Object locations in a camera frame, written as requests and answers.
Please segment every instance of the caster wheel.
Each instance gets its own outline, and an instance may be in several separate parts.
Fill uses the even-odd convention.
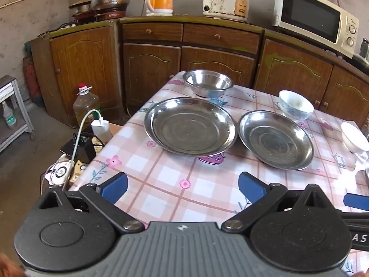
[[[31,141],[35,141],[36,140],[36,135],[35,135],[35,132],[34,131],[32,131],[30,133],[30,139],[31,139]]]

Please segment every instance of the plaid tablecloth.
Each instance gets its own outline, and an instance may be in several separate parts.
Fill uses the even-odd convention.
[[[154,103],[174,97],[195,97],[178,73],[137,112],[95,157],[72,190],[94,182],[100,184],[118,172],[128,176],[128,190],[115,203],[117,207],[142,221],[212,221],[221,225],[251,202],[238,188],[238,176],[247,171],[263,182],[281,183],[302,190],[318,184],[338,209],[360,212],[343,204],[348,192],[369,195],[364,172],[350,177],[356,158],[342,143],[341,119],[315,110],[305,121],[297,122],[311,137],[314,159],[302,171],[274,169],[260,162],[241,141],[224,153],[212,157],[182,157],[163,150],[145,133],[143,119]],[[253,89],[234,86],[211,102],[224,107],[235,121],[252,110],[270,110],[283,114],[278,98]],[[354,186],[348,184],[354,180]],[[369,253],[352,250],[344,271],[366,270]]]

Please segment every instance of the white charger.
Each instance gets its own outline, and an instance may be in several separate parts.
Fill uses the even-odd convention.
[[[94,135],[99,137],[104,143],[110,141],[113,135],[110,132],[109,121],[100,117],[98,120],[93,120],[91,123],[92,131]]]

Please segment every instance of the metal rack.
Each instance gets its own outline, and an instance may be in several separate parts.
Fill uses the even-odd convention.
[[[17,80],[9,75],[0,78],[0,103],[9,98],[12,100],[13,112],[17,119],[15,129],[9,129],[5,120],[0,119],[0,152],[23,132],[30,133],[30,139],[35,139],[34,127],[25,109]]]

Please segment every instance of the microwave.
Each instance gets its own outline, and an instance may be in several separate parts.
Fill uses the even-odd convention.
[[[273,25],[354,55],[359,20],[327,0],[275,0]]]

